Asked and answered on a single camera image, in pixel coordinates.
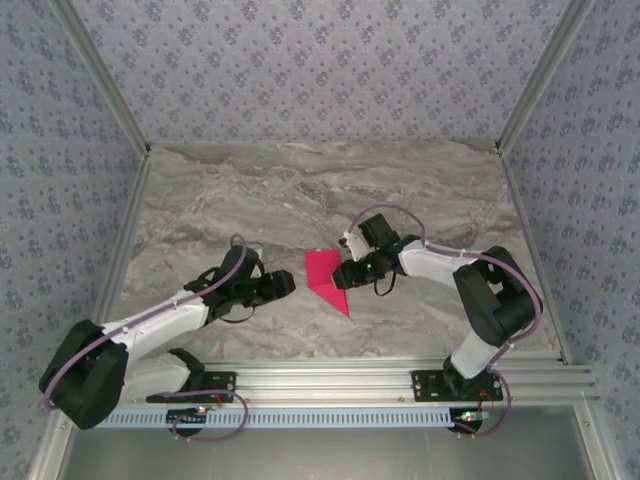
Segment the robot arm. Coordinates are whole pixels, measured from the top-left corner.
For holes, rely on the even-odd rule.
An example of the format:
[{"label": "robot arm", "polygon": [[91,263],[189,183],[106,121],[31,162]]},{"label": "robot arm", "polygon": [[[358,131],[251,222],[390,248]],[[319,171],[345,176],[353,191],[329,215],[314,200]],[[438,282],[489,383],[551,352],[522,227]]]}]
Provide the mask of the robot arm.
[{"label": "robot arm", "polygon": [[[247,249],[236,273],[217,290],[201,297],[193,295],[215,283],[235,266],[242,248],[234,246],[222,265],[207,270],[164,303],[173,304],[136,327],[126,325],[158,309],[152,307],[133,317],[95,325],[83,320],[74,325],[55,353],[39,383],[45,392],[54,375],[87,345],[124,327],[76,362],[55,385],[51,401],[80,429],[96,426],[120,402],[146,398],[160,392],[179,391],[186,385],[197,390],[202,366],[188,353],[176,349],[159,358],[142,357],[171,339],[197,330],[229,313],[233,305],[256,308],[287,296],[295,290],[293,276],[284,270],[265,273],[257,252]],[[255,268],[261,276],[252,278]]]},{"label": "robot arm", "polygon": [[[358,250],[354,260],[343,262],[333,274],[338,288],[348,289],[375,283],[387,273],[424,277],[455,288],[460,294],[472,330],[460,347],[444,362],[444,380],[451,392],[463,397],[486,373],[491,360],[509,338],[534,319],[533,301],[524,287],[509,273],[486,261],[436,253],[415,235],[405,238],[391,229],[385,218],[375,215],[359,229],[370,253],[363,252],[353,234],[341,244]],[[433,250],[446,251],[432,245]],[[492,247],[485,256],[501,260],[522,273],[513,257],[502,247]]]}]

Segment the pink object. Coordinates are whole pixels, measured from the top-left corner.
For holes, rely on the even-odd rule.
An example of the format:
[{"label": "pink object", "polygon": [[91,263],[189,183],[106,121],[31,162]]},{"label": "pink object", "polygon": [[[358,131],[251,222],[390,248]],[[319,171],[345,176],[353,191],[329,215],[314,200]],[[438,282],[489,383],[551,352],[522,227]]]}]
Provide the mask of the pink object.
[{"label": "pink object", "polygon": [[333,284],[333,272],[342,263],[340,250],[319,250],[307,252],[305,255],[307,266],[307,285],[333,307],[349,316],[347,292],[336,288]]}]

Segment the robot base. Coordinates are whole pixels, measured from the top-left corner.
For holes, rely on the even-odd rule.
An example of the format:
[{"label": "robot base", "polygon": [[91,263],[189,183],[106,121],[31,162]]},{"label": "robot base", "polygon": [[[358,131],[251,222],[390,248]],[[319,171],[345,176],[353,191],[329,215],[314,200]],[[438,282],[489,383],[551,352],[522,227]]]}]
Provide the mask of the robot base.
[{"label": "robot base", "polygon": [[483,372],[473,379],[472,385],[465,388],[464,394],[456,394],[446,384],[444,370],[415,370],[411,372],[413,398],[416,402],[455,402],[460,400],[471,402],[487,401],[487,394],[495,402],[501,401],[502,385],[500,378]]}]

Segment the marble surface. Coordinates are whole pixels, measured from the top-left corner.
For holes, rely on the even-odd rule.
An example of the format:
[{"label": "marble surface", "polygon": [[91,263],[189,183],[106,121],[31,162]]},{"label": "marble surface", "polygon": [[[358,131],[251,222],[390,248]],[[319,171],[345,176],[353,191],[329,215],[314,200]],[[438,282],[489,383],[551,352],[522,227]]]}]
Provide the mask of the marble surface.
[{"label": "marble surface", "polygon": [[[442,245],[500,244],[538,285],[499,159],[477,147],[449,141],[175,146],[154,148],[150,161],[117,318],[168,298],[218,265],[236,232],[264,247],[268,270],[287,269],[296,279],[292,295],[260,307],[250,321],[217,321],[171,342],[203,361],[450,354],[470,330],[450,288],[399,277],[384,298],[372,286],[353,289],[350,318],[307,288],[305,252],[335,248],[351,219],[374,203],[410,208],[429,239]],[[401,235],[418,233],[410,218],[384,214]],[[546,350],[554,341],[545,316],[519,348]]]}]

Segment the wallpaper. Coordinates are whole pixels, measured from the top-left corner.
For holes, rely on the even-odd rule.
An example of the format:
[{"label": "wallpaper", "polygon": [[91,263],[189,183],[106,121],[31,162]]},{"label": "wallpaper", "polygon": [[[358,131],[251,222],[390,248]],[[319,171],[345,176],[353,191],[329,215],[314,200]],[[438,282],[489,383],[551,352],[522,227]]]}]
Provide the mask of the wallpaper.
[{"label": "wallpaper", "polygon": [[509,157],[578,362],[640,478],[640,4],[598,1]]},{"label": "wallpaper", "polygon": [[37,382],[96,301],[137,154],[45,0],[0,2],[0,478],[43,432]]},{"label": "wallpaper", "polygon": [[496,138],[566,0],[73,0],[151,143]]}]

